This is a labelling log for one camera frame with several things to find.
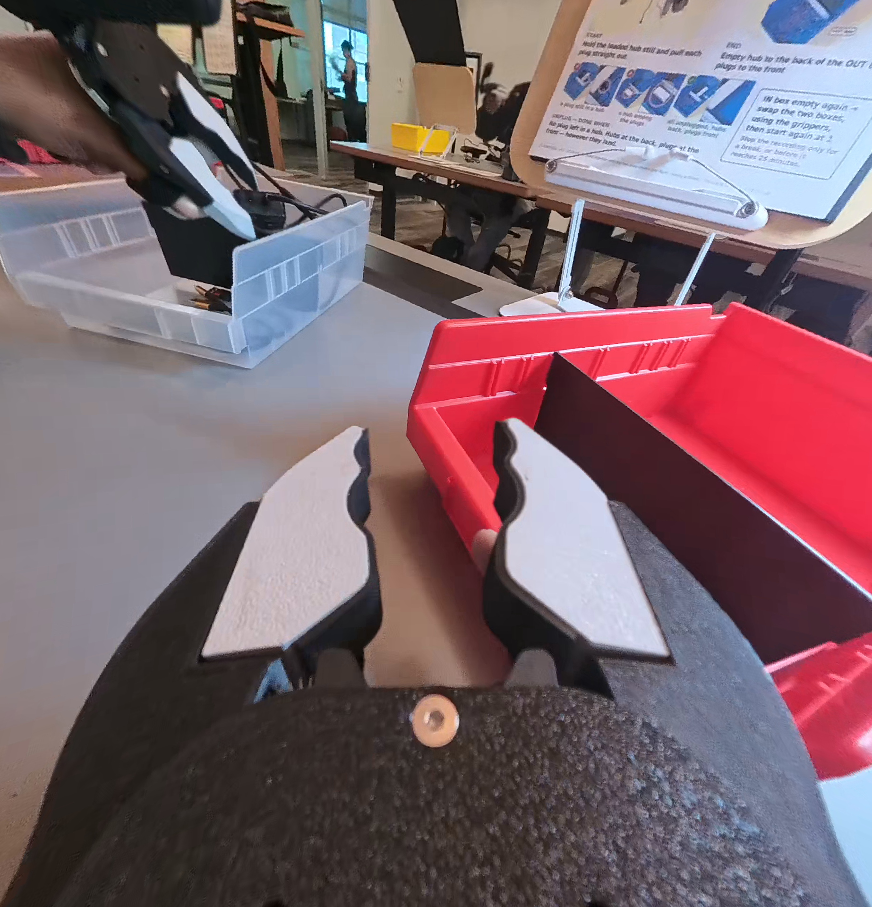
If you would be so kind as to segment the red plastic bin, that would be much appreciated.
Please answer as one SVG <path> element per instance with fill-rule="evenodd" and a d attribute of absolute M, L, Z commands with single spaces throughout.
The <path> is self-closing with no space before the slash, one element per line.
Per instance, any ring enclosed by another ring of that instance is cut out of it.
<path fill-rule="evenodd" d="M 555 353 L 872 595 L 872 358 L 741 304 L 437 324 L 407 435 L 469 551 L 494 426 L 535 429 Z M 821 780 L 872 767 L 872 632 L 763 663 Z"/>

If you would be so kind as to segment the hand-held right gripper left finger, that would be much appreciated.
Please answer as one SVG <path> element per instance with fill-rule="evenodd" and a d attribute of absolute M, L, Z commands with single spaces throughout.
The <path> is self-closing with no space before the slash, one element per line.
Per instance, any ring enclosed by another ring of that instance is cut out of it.
<path fill-rule="evenodd" d="M 201 650 L 205 660 L 276 652 L 290 686 L 323 652 L 360 668 L 382 626 L 371 514 L 369 431 L 352 425 L 265 492 Z"/>

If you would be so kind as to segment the background wooden table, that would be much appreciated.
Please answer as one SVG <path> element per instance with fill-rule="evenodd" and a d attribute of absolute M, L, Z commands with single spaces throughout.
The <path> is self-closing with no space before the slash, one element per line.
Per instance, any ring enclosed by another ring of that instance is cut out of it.
<path fill-rule="evenodd" d="M 537 189 L 520 181 L 506 180 L 499 171 L 476 169 L 443 158 L 364 142 L 330 142 L 329 149 L 351 159 L 356 179 L 381 187 L 381 236 L 388 240 L 395 238 L 399 198 L 457 204 L 477 213 L 476 199 L 463 192 L 462 187 L 495 198 L 535 201 L 539 196 Z"/>
<path fill-rule="evenodd" d="M 669 218 L 648 217 L 632 210 L 617 213 L 607 205 L 596 206 L 588 202 L 585 202 L 583 218 L 695 249 L 701 247 L 711 231 L 696 225 L 683 227 Z M 806 277 L 872 293 L 872 213 L 837 238 L 802 247 L 796 269 Z"/>

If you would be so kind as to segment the black bin divider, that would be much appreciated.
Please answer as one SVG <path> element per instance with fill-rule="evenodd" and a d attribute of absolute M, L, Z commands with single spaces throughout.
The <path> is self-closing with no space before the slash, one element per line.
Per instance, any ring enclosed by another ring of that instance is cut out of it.
<path fill-rule="evenodd" d="M 203 286 L 232 287 L 234 250 L 247 240 L 208 217 L 184 220 L 147 201 L 143 208 L 173 276 Z"/>
<path fill-rule="evenodd" d="M 872 632 L 872 595 L 558 353 L 535 430 L 645 524 L 763 662 Z"/>

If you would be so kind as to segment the black USB hub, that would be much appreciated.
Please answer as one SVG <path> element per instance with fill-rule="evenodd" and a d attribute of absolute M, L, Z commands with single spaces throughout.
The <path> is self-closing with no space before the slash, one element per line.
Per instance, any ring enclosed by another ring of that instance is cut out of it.
<path fill-rule="evenodd" d="M 236 188 L 233 198 L 247 212 L 256 239 L 282 232 L 287 226 L 287 199 L 280 192 Z"/>

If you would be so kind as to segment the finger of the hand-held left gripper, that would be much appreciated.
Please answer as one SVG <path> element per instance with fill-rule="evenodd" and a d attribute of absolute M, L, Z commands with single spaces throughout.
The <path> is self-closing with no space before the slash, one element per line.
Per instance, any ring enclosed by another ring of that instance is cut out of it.
<path fill-rule="evenodd" d="M 205 208 L 212 202 L 206 187 L 214 176 L 198 144 L 172 135 L 157 120 L 145 115 L 121 115 L 120 133 L 146 173 L 128 176 L 129 187 L 147 203 L 181 219 L 205 216 Z"/>
<path fill-rule="evenodd" d="M 215 175 L 221 163 L 249 189 L 257 189 L 256 172 L 225 119 L 191 79 L 179 71 L 170 94 L 173 135 L 170 153 L 186 175 L 186 195 L 207 217 L 246 241 L 256 239 L 250 214 Z"/>

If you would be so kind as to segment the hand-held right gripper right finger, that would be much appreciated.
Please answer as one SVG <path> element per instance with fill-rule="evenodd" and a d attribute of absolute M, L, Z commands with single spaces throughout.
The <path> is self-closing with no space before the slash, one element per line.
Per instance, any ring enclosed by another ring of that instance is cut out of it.
<path fill-rule="evenodd" d="M 495 425 L 494 506 L 483 616 L 514 662 L 612 697 L 605 661 L 669 666 L 670 647 L 612 505 L 519 418 Z"/>

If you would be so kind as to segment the black standing desk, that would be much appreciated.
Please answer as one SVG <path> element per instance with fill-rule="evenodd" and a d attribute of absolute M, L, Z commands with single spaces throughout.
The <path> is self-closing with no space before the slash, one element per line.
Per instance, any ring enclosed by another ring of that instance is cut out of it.
<path fill-rule="evenodd" d="M 273 77 L 273 44 L 303 39 L 288 6 L 236 2 L 237 72 L 232 77 L 233 104 L 240 138 L 249 157 L 284 171 L 279 101 L 286 95 Z"/>

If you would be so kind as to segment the clear plastic bin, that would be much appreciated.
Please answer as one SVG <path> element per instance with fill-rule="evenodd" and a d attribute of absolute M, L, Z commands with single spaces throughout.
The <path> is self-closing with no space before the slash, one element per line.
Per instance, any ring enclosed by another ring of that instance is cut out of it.
<path fill-rule="evenodd" d="M 253 368 L 362 282 L 373 200 L 283 180 L 282 232 L 234 250 L 230 289 L 178 278 L 120 179 L 0 193 L 0 265 L 72 327 Z"/>

